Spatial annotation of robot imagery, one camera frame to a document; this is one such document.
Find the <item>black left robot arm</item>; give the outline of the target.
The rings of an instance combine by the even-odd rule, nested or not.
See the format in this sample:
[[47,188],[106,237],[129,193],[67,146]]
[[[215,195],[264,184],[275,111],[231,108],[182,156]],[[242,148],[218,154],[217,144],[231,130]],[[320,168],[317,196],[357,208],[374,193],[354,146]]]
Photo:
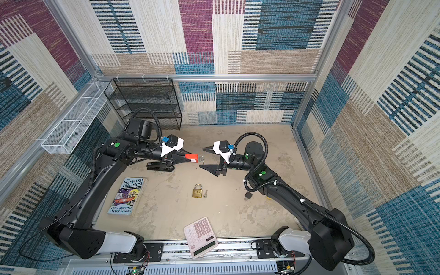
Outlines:
[[44,234],[71,256],[84,260],[96,254],[118,253],[133,262],[143,261],[147,249],[142,236],[94,229],[94,216],[128,166],[146,160],[150,171],[172,172],[175,165],[191,161],[186,154],[181,138],[163,136],[159,119],[150,108],[138,108],[117,137],[93,149],[86,180],[56,215],[41,220],[34,236]]

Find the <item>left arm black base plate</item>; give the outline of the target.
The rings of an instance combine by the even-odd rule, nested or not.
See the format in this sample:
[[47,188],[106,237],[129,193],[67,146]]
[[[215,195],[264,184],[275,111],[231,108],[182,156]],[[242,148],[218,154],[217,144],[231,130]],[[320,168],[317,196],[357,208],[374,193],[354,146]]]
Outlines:
[[143,253],[140,256],[134,254],[115,253],[113,256],[113,264],[130,264],[130,263],[144,263],[160,262],[162,259],[164,243],[146,243],[144,244]]

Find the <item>red safety padlock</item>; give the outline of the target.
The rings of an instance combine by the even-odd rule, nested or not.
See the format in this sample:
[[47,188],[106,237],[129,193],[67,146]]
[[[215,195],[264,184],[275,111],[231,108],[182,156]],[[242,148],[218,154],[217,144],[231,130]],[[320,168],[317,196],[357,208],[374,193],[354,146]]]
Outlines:
[[204,163],[205,157],[203,155],[197,155],[197,154],[186,154],[186,159],[189,159],[191,163]]

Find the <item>small black padlock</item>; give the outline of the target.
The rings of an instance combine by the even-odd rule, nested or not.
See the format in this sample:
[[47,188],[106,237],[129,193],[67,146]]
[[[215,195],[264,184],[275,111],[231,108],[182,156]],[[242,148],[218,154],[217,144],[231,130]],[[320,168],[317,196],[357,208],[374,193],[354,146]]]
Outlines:
[[247,192],[247,193],[245,194],[245,198],[244,198],[244,200],[245,200],[245,201],[250,200],[252,197],[253,197],[253,194],[252,194],[251,192]]

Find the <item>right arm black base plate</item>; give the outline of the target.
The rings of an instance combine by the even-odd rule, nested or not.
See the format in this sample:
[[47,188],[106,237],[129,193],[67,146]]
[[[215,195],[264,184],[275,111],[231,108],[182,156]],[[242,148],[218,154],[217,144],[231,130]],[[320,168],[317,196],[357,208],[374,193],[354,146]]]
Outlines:
[[256,251],[259,259],[304,257],[305,254],[297,251],[285,250],[278,241],[272,239],[257,239],[251,242],[250,247]]

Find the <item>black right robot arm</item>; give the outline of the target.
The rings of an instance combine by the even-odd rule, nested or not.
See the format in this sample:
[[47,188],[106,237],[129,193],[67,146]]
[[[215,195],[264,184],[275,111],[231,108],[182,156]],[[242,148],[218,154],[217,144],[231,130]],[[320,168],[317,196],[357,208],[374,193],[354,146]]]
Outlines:
[[247,132],[233,144],[217,141],[203,151],[219,155],[220,162],[202,165],[202,169],[214,176],[225,176],[229,169],[246,171],[244,187],[247,192],[259,192],[273,199],[298,219],[304,231],[283,227],[273,235],[271,242],[278,255],[290,251],[308,254],[310,260],[328,271],[334,270],[339,263],[365,266],[374,262],[373,246],[348,225],[340,210],[328,210],[315,204],[266,164],[269,146],[261,134]]

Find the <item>brass padlock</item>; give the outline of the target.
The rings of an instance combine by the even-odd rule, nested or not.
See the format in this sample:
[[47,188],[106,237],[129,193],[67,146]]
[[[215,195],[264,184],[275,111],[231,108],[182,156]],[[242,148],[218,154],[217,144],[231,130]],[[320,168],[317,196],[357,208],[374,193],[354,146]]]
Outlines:
[[196,184],[192,191],[192,197],[193,198],[202,198],[203,196],[203,187],[201,184]]

